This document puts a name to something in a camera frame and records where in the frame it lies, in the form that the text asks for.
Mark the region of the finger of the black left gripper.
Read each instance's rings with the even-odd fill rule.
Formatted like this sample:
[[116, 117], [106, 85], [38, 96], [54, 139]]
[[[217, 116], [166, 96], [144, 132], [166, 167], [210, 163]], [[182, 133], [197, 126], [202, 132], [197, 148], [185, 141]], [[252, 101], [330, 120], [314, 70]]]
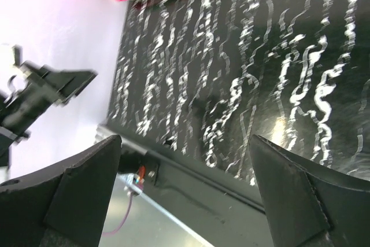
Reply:
[[68, 103], [78, 96], [97, 76], [94, 71], [61, 71], [56, 74], [57, 91], [60, 102]]

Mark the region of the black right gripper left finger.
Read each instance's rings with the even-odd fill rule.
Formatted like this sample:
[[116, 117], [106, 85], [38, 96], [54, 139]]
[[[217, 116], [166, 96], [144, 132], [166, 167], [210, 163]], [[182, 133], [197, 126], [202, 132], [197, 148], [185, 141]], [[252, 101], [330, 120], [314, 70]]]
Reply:
[[113, 135], [1, 183], [1, 246], [98, 246], [120, 156]]

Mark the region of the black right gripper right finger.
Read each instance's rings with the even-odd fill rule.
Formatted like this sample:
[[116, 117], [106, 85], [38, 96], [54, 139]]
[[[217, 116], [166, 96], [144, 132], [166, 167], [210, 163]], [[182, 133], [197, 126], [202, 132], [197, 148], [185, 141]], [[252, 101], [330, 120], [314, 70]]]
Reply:
[[369, 182], [253, 135], [250, 158], [275, 246], [369, 246]]

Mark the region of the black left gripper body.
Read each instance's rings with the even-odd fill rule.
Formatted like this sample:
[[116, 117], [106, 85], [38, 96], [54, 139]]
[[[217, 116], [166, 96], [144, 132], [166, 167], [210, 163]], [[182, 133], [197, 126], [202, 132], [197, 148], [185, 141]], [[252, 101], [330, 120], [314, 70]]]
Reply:
[[12, 96], [1, 116], [1, 127], [9, 131], [14, 140], [27, 137], [27, 129], [50, 106], [66, 103], [66, 71], [46, 66], [38, 68], [28, 61], [19, 69], [27, 84]]

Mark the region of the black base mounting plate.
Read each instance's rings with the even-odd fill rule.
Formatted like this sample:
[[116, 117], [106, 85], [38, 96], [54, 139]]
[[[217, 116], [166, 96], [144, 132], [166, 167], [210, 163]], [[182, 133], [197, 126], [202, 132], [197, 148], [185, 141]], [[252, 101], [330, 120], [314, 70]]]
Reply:
[[273, 246], [257, 188], [124, 129], [97, 127], [96, 141], [120, 135], [132, 166], [145, 165], [144, 193], [213, 246]]

